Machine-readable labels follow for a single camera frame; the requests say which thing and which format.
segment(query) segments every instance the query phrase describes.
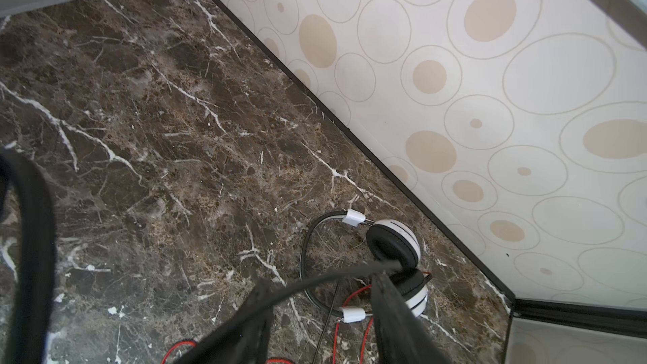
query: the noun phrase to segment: black ear pad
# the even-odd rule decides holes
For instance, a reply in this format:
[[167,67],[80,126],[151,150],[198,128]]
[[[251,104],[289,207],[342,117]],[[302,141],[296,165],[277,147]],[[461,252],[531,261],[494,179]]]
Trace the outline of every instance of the black ear pad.
[[425,286],[425,275],[415,268],[393,274],[391,282],[405,301],[414,297]]
[[389,227],[379,223],[371,226],[366,233],[366,243],[379,261],[397,260],[402,268],[415,268],[418,256],[407,240]]

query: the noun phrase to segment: marble floor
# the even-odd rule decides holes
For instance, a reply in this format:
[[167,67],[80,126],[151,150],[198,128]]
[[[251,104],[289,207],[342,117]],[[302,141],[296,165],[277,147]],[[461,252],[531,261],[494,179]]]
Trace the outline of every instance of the marble floor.
[[[0,23],[0,146],[40,167],[56,207],[49,363],[159,362],[229,318],[254,279],[295,282],[307,223],[350,206],[422,240],[434,279],[420,320],[447,356],[500,361],[501,296],[211,0],[77,0]],[[19,225],[8,206],[5,337]],[[371,260],[363,236],[325,227],[312,265]],[[323,317],[303,295],[279,305],[271,354],[311,362]],[[358,360],[365,326],[341,326],[339,363]],[[376,362],[372,333],[366,354]]]

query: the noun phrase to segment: white plastic clip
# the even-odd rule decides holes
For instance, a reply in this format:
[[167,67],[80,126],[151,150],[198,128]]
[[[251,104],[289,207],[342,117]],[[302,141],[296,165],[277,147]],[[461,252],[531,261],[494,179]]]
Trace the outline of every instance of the white plastic clip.
[[366,215],[360,213],[359,211],[355,211],[354,209],[348,209],[348,211],[346,211],[346,216],[344,216],[344,218],[342,219],[343,223],[348,223],[352,226],[358,226],[364,221],[366,221]]
[[340,308],[340,310],[344,314],[342,318],[342,322],[344,323],[359,322],[366,319],[366,312],[361,308],[345,306],[344,308]]

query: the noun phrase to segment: red wire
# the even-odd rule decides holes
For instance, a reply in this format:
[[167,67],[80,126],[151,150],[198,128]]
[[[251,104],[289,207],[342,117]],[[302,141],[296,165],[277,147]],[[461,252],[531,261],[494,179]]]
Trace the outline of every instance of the red wire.
[[169,351],[168,351],[168,352],[166,352],[166,355],[165,355],[165,356],[164,356],[164,358],[162,359],[162,363],[161,363],[161,364],[166,363],[166,359],[168,358],[168,356],[170,356],[170,355],[171,355],[171,353],[173,352],[173,350],[175,350],[176,348],[178,348],[178,347],[180,347],[180,346],[182,346],[182,345],[184,345],[184,344],[189,344],[191,347],[195,347],[196,342],[194,342],[193,340],[182,340],[182,341],[178,341],[177,343],[175,343],[175,344],[173,345],[173,347],[171,347],[171,348],[169,349]]
[[265,361],[265,364],[267,363],[295,364],[294,361],[287,360],[287,358],[268,358],[267,361]]
[[[353,292],[351,295],[349,295],[349,296],[348,296],[348,298],[346,298],[346,300],[344,301],[344,304],[343,304],[342,306],[346,306],[346,305],[348,305],[348,303],[351,301],[351,299],[352,299],[355,295],[359,294],[359,293],[360,293],[360,292],[362,292],[362,291],[366,291],[366,290],[368,290],[370,287],[371,287],[371,285],[370,285],[370,284],[368,284],[367,286],[363,286],[363,287],[361,287],[359,290],[357,290],[357,291]],[[361,355],[360,355],[360,364],[362,364],[362,358],[364,357],[364,345],[366,344],[366,337],[367,337],[367,335],[368,335],[368,329],[371,327],[371,324],[373,324],[373,320],[372,320],[372,319],[371,319],[371,321],[370,321],[370,322],[368,322],[368,327],[366,327],[366,331],[364,332],[364,340],[363,340],[363,342],[362,342],[362,353],[361,353]],[[333,341],[333,364],[335,364],[335,355],[336,355],[336,352],[337,352],[337,332],[338,332],[338,331],[339,331],[339,322],[337,322],[337,325],[335,326],[335,340]],[[164,356],[164,358],[162,359],[162,363],[161,363],[161,364],[165,364],[165,363],[166,363],[166,359],[168,359],[168,356],[170,356],[170,355],[171,355],[171,353],[172,353],[176,348],[178,348],[178,347],[180,347],[180,346],[182,346],[182,345],[184,345],[184,344],[189,344],[191,347],[195,347],[195,344],[196,344],[196,343],[195,343],[193,340],[182,340],[182,341],[178,341],[177,343],[175,343],[175,344],[173,345],[173,347],[171,347],[171,348],[169,349],[169,351],[168,351],[168,352],[166,352],[166,355],[165,355],[165,356]],[[285,359],[285,358],[269,358],[267,361],[265,361],[265,363],[266,363],[266,364],[267,364],[267,363],[294,364],[292,361],[287,360],[287,359]]]
[[371,325],[373,324],[373,318],[368,322],[368,326],[366,327],[366,331],[364,332],[364,340],[362,340],[362,352],[360,353],[360,364],[362,364],[362,360],[364,359],[364,347],[366,346],[366,338],[368,336],[368,331],[371,328]]
[[[370,287],[371,287],[371,285],[368,284],[367,286],[363,286],[359,290],[353,292],[351,295],[348,296],[348,298],[346,298],[346,301],[344,301],[344,304],[342,306],[348,305],[348,303],[351,301],[351,299],[355,295],[359,294],[362,291],[368,290]],[[337,325],[335,326],[335,339],[333,340],[333,364],[335,364],[335,356],[336,356],[336,353],[337,353],[337,332],[338,331],[339,331],[339,322],[337,322]],[[362,355],[363,354],[364,354],[364,344],[362,344]]]
[[[189,344],[191,347],[195,347],[196,342],[194,342],[193,340],[182,340],[182,341],[178,341],[177,343],[175,343],[175,344],[173,345],[173,347],[171,347],[171,348],[169,349],[169,351],[168,351],[168,352],[166,352],[166,355],[165,355],[165,356],[164,356],[164,358],[162,359],[162,363],[161,363],[161,364],[165,364],[165,363],[166,363],[166,359],[168,359],[168,356],[170,356],[170,355],[171,355],[171,353],[172,353],[176,348],[178,348],[178,347],[180,347],[180,346],[182,346],[182,345],[185,345],[185,344]],[[267,363],[295,364],[295,363],[294,363],[294,361],[287,360],[287,358],[269,358],[269,359],[267,359],[267,361],[265,361],[265,363],[266,363],[266,364],[267,364]]]

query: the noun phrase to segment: white headphones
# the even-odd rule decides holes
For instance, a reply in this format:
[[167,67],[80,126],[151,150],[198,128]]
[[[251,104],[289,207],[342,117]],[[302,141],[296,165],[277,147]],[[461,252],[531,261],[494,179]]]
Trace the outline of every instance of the white headphones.
[[[328,220],[341,220],[355,227],[370,225],[366,232],[366,243],[371,253],[379,261],[397,260],[402,264],[403,271],[393,274],[390,279],[415,317],[425,311],[428,299],[427,282],[432,279],[432,276],[425,277],[422,271],[416,269],[420,261],[420,244],[413,231],[407,225],[396,220],[384,219],[373,222],[367,220],[366,215],[353,209],[333,211],[319,216],[310,223],[303,240],[301,259],[299,260],[300,279],[303,280],[307,277],[305,257],[312,232],[321,223]],[[330,306],[322,303],[312,290],[305,290],[305,295],[319,309],[326,312],[330,310]],[[366,312],[363,309],[355,307],[332,309],[332,314],[341,317],[346,323],[357,322],[366,317]]]

